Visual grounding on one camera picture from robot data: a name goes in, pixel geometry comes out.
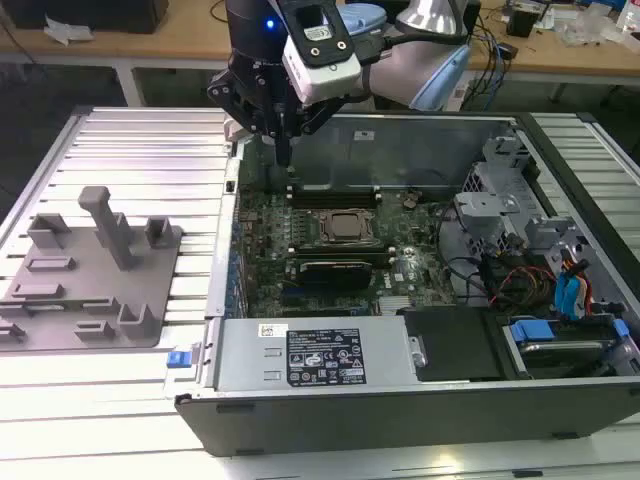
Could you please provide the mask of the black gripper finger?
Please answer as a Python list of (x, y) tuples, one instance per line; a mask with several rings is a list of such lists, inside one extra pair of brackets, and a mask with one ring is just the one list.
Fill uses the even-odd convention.
[(249, 133), (270, 138), (274, 143), (275, 160), (283, 165), (283, 124), (265, 73), (249, 74), (243, 82), (233, 72), (222, 72), (212, 79), (207, 93)]
[(289, 166), (291, 163), (291, 142), (294, 138), (315, 133), (344, 105), (344, 97), (310, 106), (303, 106), (299, 100), (287, 102), (282, 117), (282, 165)]

